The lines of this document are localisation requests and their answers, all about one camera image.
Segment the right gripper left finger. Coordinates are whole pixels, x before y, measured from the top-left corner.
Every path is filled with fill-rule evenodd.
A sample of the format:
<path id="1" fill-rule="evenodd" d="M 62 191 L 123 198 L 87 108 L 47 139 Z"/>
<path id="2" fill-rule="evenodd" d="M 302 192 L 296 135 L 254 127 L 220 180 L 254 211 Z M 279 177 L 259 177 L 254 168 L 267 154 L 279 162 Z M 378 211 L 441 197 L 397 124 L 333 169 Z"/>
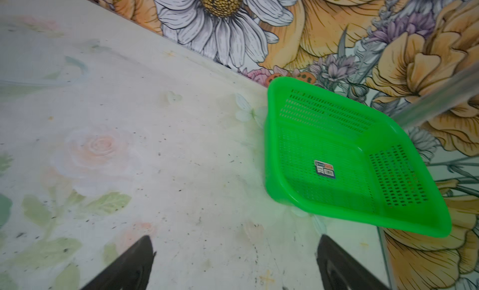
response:
<path id="1" fill-rule="evenodd" d="M 142 236 L 82 290 L 145 290 L 155 256 L 150 236 Z"/>

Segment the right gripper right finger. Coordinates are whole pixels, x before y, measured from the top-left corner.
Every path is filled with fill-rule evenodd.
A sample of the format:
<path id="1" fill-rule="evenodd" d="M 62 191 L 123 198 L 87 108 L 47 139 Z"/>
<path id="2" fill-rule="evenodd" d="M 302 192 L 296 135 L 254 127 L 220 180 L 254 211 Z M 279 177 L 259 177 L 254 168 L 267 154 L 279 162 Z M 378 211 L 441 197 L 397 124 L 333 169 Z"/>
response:
<path id="1" fill-rule="evenodd" d="M 328 235 L 319 241 L 316 261 L 325 290 L 389 289 Z"/>

